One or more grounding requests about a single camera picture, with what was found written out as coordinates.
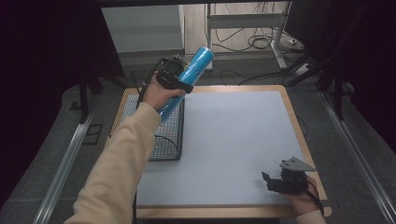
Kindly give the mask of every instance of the wire mesh basket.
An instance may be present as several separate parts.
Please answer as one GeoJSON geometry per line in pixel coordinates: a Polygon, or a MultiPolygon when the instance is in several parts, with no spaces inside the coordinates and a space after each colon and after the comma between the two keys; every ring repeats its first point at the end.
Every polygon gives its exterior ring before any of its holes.
{"type": "MultiPolygon", "coordinates": [[[[139,94],[135,88],[126,89],[122,95],[120,107],[114,119],[110,136],[135,109],[139,94]]],[[[155,132],[155,145],[150,161],[178,161],[181,157],[184,122],[184,100],[175,109],[169,119],[155,132]]]]}

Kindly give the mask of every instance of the blue cylinder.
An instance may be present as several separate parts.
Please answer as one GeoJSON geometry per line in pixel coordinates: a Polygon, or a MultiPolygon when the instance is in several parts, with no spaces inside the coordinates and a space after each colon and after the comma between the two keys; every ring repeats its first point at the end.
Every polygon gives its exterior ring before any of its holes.
{"type": "MultiPolygon", "coordinates": [[[[198,80],[199,76],[212,62],[212,60],[212,50],[206,47],[199,48],[195,55],[192,57],[190,64],[178,77],[178,80],[193,86],[198,80]]],[[[165,106],[158,110],[158,113],[160,114],[163,123],[165,123],[169,119],[171,114],[175,111],[175,109],[183,99],[184,96],[171,98],[165,106]]]]}

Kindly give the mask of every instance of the beige sleeve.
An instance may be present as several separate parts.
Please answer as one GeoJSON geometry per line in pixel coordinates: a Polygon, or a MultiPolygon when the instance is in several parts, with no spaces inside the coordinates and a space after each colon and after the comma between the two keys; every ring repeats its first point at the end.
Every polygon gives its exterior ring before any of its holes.
{"type": "Polygon", "coordinates": [[[65,223],[132,223],[137,184],[154,148],[161,117],[141,103],[109,139],[65,223]]]}
{"type": "Polygon", "coordinates": [[[326,224],[320,211],[314,211],[296,218],[298,224],[326,224]]]}

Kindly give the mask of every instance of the white board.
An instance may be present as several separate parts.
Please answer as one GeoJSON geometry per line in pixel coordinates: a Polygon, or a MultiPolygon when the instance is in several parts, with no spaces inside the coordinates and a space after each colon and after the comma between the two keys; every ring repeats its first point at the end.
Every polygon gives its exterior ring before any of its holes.
{"type": "Polygon", "coordinates": [[[304,161],[279,91],[186,96],[180,161],[151,161],[139,206],[282,204],[262,171],[280,178],[282,160],[304,161]]]}

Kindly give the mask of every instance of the hand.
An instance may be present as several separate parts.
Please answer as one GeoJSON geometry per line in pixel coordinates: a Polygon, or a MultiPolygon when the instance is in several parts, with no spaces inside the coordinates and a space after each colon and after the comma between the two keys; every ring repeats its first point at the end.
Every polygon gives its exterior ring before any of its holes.
{"type": "MultiPolygon", "coordinates": [[[[312,183],[308,184],[308,190],[311,192],[315,197],[318,197],[316,187],[317,187],[317,182],[315,179],[311,178],[310,176],[307,176],[306,179],[312,183]]],[[[294,208],[294,211],[297,213],[298,216],[313,212],[318,210],[317,205],[314,203],[314,201],[309,198],[308,195],[305,193],[302,193],[300,195],[290,195],[290,194],[283,194],[286,196],[290,201],[291,205],[294,208]]]]}
{"type": "Polygon", "coordinates": [[[158,110],[163,107],[170,98],[186,94],[183,90],[167,90],[157,81],[157,75],[151,78],[148,88],[143,97],[143,102],[158,110]]]}

